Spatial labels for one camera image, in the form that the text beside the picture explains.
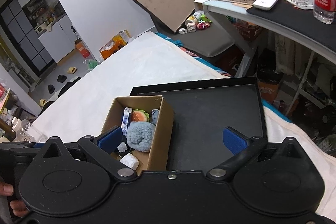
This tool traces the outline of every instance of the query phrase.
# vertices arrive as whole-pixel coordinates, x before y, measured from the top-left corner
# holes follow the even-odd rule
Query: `yellow slipper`
[[[77,68],[76,67],[70,67],[69,69],[68,69],[68,74],[74,74],[75,72],[77,71]]]
[[[41,107],[44,107],[44,105],[45,105],[46,102],[47,102],[46,99],[41,99],[41,100],[40,100],[40,106],[41,106]]]

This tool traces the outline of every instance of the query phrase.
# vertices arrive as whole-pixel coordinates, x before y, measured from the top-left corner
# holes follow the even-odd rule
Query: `blue fluffy ball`
[[[135,150],[149,152],[154,131],[155,125],[150,122],[131,122],[127,128],[127,143]]]

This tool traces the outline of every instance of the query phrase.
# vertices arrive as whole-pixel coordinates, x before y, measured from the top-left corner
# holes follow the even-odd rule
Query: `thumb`
[[[0,182],[0,195],[11,196],[13,192],[14,189],[12,185],[5,182]]]

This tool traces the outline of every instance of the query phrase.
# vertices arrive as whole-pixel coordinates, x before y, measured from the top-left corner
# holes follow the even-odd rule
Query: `black tray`
[[[232,157],[223,144],[230,126],[267,138],[256,77],[140,86],[130,96],[163,95],[175,112],[167,170],[203,170]]]

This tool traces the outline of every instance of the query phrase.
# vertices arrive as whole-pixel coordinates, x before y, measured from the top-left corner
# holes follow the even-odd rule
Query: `floor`
[[[69,58],[69,60],[65,61],[61,65],[57,65],[55,70],[51,72],[39,85],[35,88],[33,92],[31,92],[31,98],[40,103],[41,99],[49,100],[55,92],[59,91],[68,81],[72,80],[73,78],[83,77],[85,74],[88,73],[87,65],[83,63],[84,58],[80,54],[80,52],[76,51],[73,56]],[[76,67],[78,70],[74,74],[67,74],[67,71],[70,67]],[[68,78],[65,80],[64,83],[57,82],[57,78],[59,75],[65,75]],[[49,94],[48,85],[53,85],[55,87],[55,91],[52,94]]]

